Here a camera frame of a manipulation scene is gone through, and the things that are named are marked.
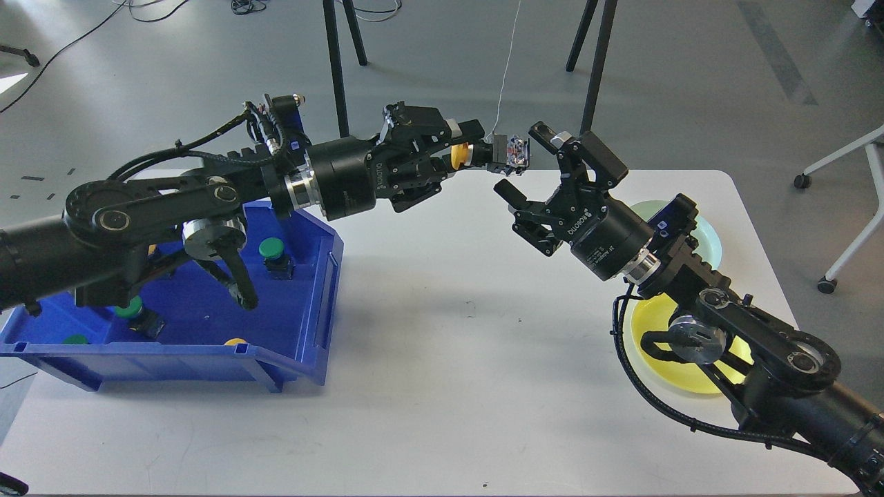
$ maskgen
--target white wire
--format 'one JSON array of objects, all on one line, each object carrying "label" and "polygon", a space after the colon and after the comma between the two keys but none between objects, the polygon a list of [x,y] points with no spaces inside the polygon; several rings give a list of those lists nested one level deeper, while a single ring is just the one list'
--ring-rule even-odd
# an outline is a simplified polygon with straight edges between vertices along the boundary
[{"label": "white wire", "polygon": [[147,7],[148,5],[159,4],[163,0],[151,0],[146,4],[133,4],[134,0],[123,0],[122,2],[114,2],[114,0],[110,0],[110,2],[114,5],[123,5],[124,7],[132,7],[133,9],[138,7]]},{"label": "white wire", "polygon": [[515,18],[513,19],[513,33],[509,37],[509,53],[507,54],[507,65],[503,68],[503,81],[500,82],[500,96],[498,97],[498,112],[497,117],[494,119],[494,126],[492,126],[492,130],[488,132],[488,134],[484,137],[484,140],[488,141],[494,131],[497,129],[497,124],[500,122],[500,103],[503,102],[503,87],[507,84],[507,71],[509,70],[509,58],[513,55],[513,41],[515,40],[515,23],[519,20],[519,10],[522,8],[522,0],[519,0],[519,4],[515,7]]},{"label": "white wire", "polygon": [[[343,4],[343,3],[344,3],[342,0],[336,0],[336,2],[337,2],[338,4]],[[364,18],[363,16],[359,15],[358,13],[356,14],[356,18],[357,18],[357,19],[364,20],[365,22],[384,22],[385,20],[392,19],[392,18],[396,17],[396,14],[398,14],[400,10],[402,10],[402,5],[400,4],[400,0],[392,0],[392,2],[393,2],[393,10],[392,10],[392,13],[391,13],[390,15],[388,15],[387,17],[385,17],[385,18],[382,18],[382,19],[368,19],[368,18]]]}]

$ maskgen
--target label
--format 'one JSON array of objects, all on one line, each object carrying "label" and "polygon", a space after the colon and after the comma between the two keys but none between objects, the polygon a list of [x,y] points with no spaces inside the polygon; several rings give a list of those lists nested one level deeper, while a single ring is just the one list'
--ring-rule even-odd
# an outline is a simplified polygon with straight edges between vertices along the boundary
[{"label": "label", "polygon": [[593,250],[592,253],[586,257],[586,264],[588,266],[590,266],[590,268],[593,268],[593,267],[597,266],[598,263],[605,260],[605,257],[611,255],[612,252],[613,252],[613,245],[610,245],[607,248],[596,247],[596,249]]},{"label": "label", "polygon": [[586,221],[589,221],[589,220],[590,220],[589,213],[584,212],[583,215],[579,219],[577,219],[577,222],[575,222],[574,225],[568,229],[568,234],[576,233],[577,229],[580,228],[580,226],[583,226],[583,223],[585,223]]},{"label": "label", "polygon": [[377,180],[377,188],[382,190],[387,188],[384,184],[384,165],[382,163],[375,164],[375,176]]}]

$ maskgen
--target white chair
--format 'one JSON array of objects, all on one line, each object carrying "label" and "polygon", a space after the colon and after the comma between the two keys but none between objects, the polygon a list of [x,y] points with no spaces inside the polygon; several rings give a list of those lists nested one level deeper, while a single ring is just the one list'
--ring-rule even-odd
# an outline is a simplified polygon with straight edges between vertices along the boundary
[{"label": "white chair", "polygon": [[826,271],[826,274],[819,279],[817,289],[824,294],[831,294],[834,292],[835,286],[838,285],[838,280],[835,278],[838,275],[838,272],[847,261],[857,253],[857,250],[859,250],[863,243],[872,236],[872,233],[878,229],[881,221],[884,220],[884,168],[881,166],[881,158],[878,152],[878,147],[881,145],[881,138],[884,138],[884,126],[881,126],[859,140],[852,142],[850,145],[821,158],[819,161],[809,165],[804,172],[795,177],[794,184],[796,188],[807,188],[811,185],[810,175],[813,172],[822,169],[835,161],[835,159],[843,157],[861,147],[865,148],[865,154],[869,159],[869,167],[872,169],[872,180],[875,185],[875,192],[878,194],[878,211],[875,212],[874,217],[869,221],[869,224],[863,228],[863,231],[859,236],[847,247],[846,250],[844,250],[844,253],[838,257],[838,260],[832,264],[832,267]]}]

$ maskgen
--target yellow cap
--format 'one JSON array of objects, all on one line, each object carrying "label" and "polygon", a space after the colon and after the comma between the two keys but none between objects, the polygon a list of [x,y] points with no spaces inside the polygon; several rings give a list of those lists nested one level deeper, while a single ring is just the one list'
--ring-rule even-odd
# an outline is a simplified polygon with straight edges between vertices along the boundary
[{"label": "yellow cap", "polygon": [[[718,387],[703,374],[696,364],[660,361],[648,356],[642,350],[640,343],[644,332],[666,330],[669,327],[669,318],[674,311],[675,302],[666,295],[658,295],[652,299],[637,303],[632,312],[632,319],[629,321],[629,325],[632,328],[632,340],[628,341],[638,349],[644,363],[667,383],[695,394],[720,394],[721,391]],[[668,345],[664,343],[659,344],[659,346],[660,348],[668,349]],[[739,337],[734,338],[730,351],[744,361],[752,362],[749,344]],[[724,372],[731,382],[743,382],[743,375],[723,362],[718,361],[715,365]]]},{"label": "yellow cap", "polygon": [[455,171],[461,169],[469,159],[469,143],[461,143],[452,145],[451,147],[451,166]]}]

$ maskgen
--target plate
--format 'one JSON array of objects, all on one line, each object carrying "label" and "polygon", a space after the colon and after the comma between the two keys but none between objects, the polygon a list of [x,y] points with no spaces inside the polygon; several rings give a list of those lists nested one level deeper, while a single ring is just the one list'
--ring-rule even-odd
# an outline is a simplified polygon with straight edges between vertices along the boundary
[{"label": "plate", "polygon": [[[667,383],[682,390],[694,394],[720,394],[721,391],[706,375],[693,363],[680,364],[668,361],[660,361],[645,354],[640,345],[642,335],[647,331],[665,331],[669,327],[669,318],[675,311],[675,302],[666,295],[657,295],[646,301],[640,301],[632,311],[629,320],[632,345],[638,350],[644,363],[663,378]],[[660,348],[669,350],[666,344],[659,344]],[[743,360],[751,363],[751,351],[749,344],[734,338],[730,351]],[[724,372],[732,383],[742,383],[743,375],[725,365],[721,361],[715,363]]]},{"label": "plate", "polygon": [[[646,200],[630,208],[647,222],[660,209],[666,207],[667,204],[669,204],[669,201],[666,200]],[[709,263],[713,269],[718,269],[719,265],[721,265],[721,239],[715,232],[715,228],[703,216],[697,216],[697,228],[690,232],[690,234],[694,235],[694,238],[699,242],[697,250],[694,250],[694,252]]]}]

